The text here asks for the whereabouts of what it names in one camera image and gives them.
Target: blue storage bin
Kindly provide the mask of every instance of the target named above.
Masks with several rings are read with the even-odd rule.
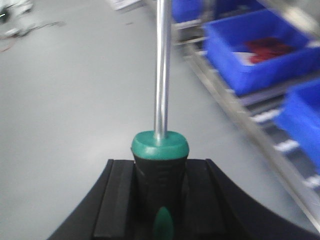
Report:
[[[270,87],[319,69],[319,47],[306,47],[311,37],[264,9],[228,17],[204,26],[207,58],[238,96]],[[234,52],[250,52],[245,42],[275,37],[294,51],[254,65],[244,65]]]
[[[202,8],[202,0],[172,0],[172,17],[177,23],[196,20]]]
[[[216,0],[213,12],[215,19],[222,19],[241,12],[252,12],[264,8],[257,0]]]
[[[289,89],[274,121],[300,144],[320,174],[320,78]]]

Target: floor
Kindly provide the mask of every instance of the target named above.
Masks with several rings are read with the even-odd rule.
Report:
[[[24,23],[64,21],[0,53],[0,239],[45,240],[97,180],[107,159],[132,159],[153,127],[156,22],[146,6],[35,0]],[[169,129],[191,158],[210,158],[279,215],[316,232],[259,150],[172,47]]]

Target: red item in bin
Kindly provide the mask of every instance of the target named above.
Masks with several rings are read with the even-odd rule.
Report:
[[[293,47],[282,43],[275,37],[247,41],[245,45],[256,54],[249,59],[253,64],[291,53],[294,50]]]

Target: metal shelving rack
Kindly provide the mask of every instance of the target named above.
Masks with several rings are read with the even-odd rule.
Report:
[[[157,0],[144,1],[156,12]],[[320,40],[320,0],[258,1],[301,31]],[[229,117],[259,147],[287,191],[320,232],[320,176],[299,144],[273,122],[281,110],[287,89],[319,77],[320,71],[238,97],[206,59],[206,52],[202,48],[205,37],[200,29],[202,23],[207,21],[173,22],[172,40],[175,44],[184,44],[185,58],[200,81]]]
[[[320,178],[299,144],[273,123],[286,90],[320,76],[314,72],[302,78],[237,97],[205,57],[202,42],[184,47],[186,59],[214,99],[267,157],[284,186],[320,232]]]

